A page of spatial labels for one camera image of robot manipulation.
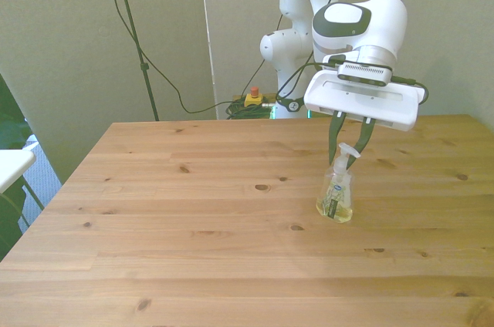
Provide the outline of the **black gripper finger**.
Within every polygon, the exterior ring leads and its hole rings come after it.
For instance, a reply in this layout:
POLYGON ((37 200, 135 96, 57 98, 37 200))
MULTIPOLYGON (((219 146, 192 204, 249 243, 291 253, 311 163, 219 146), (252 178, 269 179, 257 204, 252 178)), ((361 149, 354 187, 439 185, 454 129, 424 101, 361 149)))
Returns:
POLYGON ((362 122, 362 125, 361 125, 361 128, 360 128, 360 136, 359 136, 359 139, 358 139, 358 141, 356 142, 356 144, 354 146, 354 149, 358 153, 362 153, 363 150, 364 150, 364 148, 366 147, 366 145, 370 141, 371 135, 372 135, 372 133, 374 131, 375 122, 376 122, 375 119, 369 118, 369 117, 367 117, 362 122))
POLYGON ((334 111, 331 118, 328 138, 328 154, 330 165, 333 164, 333 160, 337 151, 337 137, 339 132, 341 131, 346 116, 347 114, 343 111, 334 111))

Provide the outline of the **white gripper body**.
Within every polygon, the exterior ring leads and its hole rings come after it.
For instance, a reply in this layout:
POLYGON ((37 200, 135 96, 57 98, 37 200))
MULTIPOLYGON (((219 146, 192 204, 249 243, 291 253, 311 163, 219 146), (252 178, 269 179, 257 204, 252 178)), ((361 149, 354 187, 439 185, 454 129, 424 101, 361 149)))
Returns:
POLYGON ((410 130, 424 98, 425 90, 419 87, 398 83, 372 86, 342 80, 336 72, 322 70, 310 81, 304 103, 314 112, 329 115, 343 112, 352 120, 372 118, 381 126, 410 130))

